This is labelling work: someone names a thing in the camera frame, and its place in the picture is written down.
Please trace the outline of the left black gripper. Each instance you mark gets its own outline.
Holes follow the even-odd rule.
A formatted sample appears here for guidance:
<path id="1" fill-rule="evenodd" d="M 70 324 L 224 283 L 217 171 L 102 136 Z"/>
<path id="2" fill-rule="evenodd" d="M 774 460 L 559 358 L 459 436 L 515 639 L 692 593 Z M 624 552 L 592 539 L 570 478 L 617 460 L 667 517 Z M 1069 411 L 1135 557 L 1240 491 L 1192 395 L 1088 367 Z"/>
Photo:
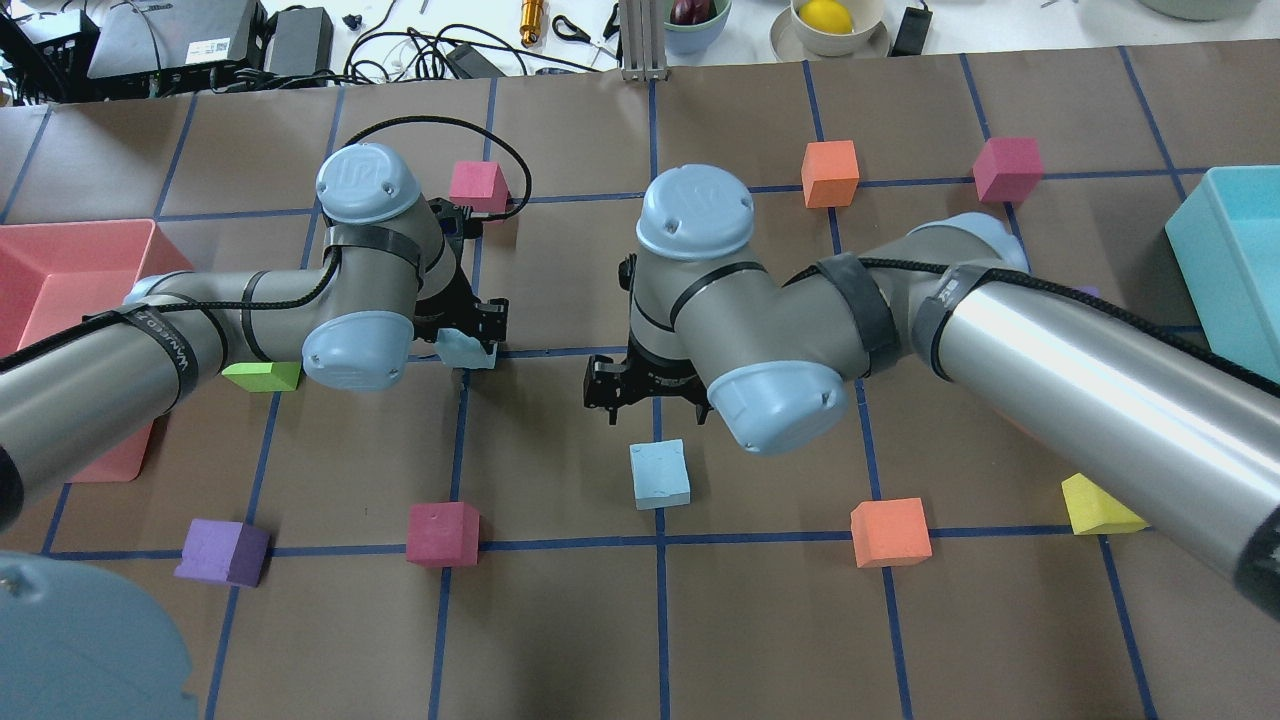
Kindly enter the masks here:
<path id="1" fill-rule="evenodd" d="M 472 218 L 472 209 L 445 199 L 428 201 L 442 229 L 442 258 L 431 266 L 434 272 L 452 269 L 443 290 L 416 302 L 413 332 L 416 340 L 434 342 L 440 328 L 454 328 L 477 340 L 485 357 L 495 359 L 499 343 L 506 341 L 509 300 L 481 301 L 472 291 L 470 278 L 461 266 L 467 240 L 483 234 L 483 222 Z"/>

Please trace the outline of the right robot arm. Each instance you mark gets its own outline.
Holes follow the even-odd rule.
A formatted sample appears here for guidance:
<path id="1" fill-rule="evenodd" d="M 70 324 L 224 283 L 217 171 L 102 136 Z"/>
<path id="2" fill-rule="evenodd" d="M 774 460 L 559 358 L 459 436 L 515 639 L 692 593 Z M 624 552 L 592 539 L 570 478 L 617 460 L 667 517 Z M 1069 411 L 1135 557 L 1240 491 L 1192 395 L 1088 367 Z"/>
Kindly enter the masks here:
<path id="1" fill-rule="evenodd" d="M 590 359 L 589 409 L 678 397 L 750 454 L 831 430 L 847 386 L 918 356 L 1073 461 L 1277 615 L 1277 384 L 1101 299 L 1033 277 L 983 213 L 931 222 L 778 282 L 751 250 L 753 193 L 686 164 L 646 188 L 621 361 Z"/>

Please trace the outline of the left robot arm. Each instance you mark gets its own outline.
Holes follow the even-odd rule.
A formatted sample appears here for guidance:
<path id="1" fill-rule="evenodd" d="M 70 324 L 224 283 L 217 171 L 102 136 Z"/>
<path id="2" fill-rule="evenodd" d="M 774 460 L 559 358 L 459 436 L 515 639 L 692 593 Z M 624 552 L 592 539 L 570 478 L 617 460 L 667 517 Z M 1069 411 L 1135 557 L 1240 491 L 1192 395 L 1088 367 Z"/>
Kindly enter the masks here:
<path id="1" fill-rule="evenodd" d="M 471 340 L 492 357 L 507 299 L 481 300 L 461 264 L 479 220 L 448 219 L 383 143 L 337 150 L 316 178 L 330 225 L 323 266 L 173 272 L 3 359 L 3 525 L 227 366 L 298 363 L 317 383 L 381 391 L 411 343 Z"/>

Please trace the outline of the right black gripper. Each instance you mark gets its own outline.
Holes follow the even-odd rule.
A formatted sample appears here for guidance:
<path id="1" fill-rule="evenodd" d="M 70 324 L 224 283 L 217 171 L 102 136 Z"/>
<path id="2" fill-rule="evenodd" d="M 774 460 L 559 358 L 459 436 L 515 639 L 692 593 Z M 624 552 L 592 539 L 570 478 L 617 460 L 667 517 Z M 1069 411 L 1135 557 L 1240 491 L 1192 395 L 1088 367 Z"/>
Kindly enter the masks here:
<path id="1" fill-rule="evenodd" d="M 590 356 L 582 382 L 582 405 L 604 413 L 611 427 L 622 407 L 659 397 L 685 398 L 695 423 L 707 424 L 707 387 L 675 327 L 695 268 L 660 255 L 630 255 L 620 264 L 620 283 L 628 292 L 626 354 L 620 361 Z"/>

